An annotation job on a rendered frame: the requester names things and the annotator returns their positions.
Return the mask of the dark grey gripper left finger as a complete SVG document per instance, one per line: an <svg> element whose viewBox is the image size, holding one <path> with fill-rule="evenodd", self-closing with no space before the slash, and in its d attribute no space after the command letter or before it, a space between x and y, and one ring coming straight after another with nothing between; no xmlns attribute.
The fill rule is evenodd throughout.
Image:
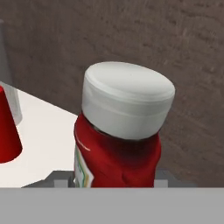
<svg viewBox="0 0 224 224"><path fill-rule="evenodd" d="M69 188L75 187L73 171L52 171L45 179L25 185L24 188Z"/></svg>

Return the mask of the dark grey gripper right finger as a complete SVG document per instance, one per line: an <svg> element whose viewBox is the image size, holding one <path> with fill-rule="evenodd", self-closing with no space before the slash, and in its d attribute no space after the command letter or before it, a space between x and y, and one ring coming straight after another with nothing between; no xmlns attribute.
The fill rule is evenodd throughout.
<svg viewBox="0 0 224 224"><path fill-rule="evenodd" d="M195 184L178 180L167 170L156 170L154 186L160 188L195 187Z"/></svg>

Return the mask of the red white-capped condiment bottle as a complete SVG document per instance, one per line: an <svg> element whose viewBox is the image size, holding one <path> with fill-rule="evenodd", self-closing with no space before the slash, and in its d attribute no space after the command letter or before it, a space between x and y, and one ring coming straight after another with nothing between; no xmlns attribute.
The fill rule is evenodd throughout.
<svg viewBox="0 0 224 224"><path fill-rule="evenodd" d="M175 87L161 73L104 61L84 74L74 124L77 187L153 187L161 157L159 131Z"/></svg>

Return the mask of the red cone-shaped bottle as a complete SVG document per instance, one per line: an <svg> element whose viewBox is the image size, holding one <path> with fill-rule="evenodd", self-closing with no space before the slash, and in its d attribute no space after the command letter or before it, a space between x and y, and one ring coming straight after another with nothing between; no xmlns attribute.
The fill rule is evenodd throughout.
<svg viewBox="0 0 224 224"><path fill-rule="evenodd" d="M0 164L8 163L17 158L22 149L4 88L0 86Z"/></svg>

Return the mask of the grey translucent shaker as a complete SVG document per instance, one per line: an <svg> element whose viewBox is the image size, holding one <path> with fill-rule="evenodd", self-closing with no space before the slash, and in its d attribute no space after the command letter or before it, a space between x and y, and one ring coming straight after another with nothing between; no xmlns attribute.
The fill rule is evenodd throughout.
<svg viewBox="0 0 224 224"><path fill-rule="evenodd" d="M19 125L23 119L18 91L13 87L11 69L4 41L4 21L0 18L0 85L6 94L14 122Z"/></svg>

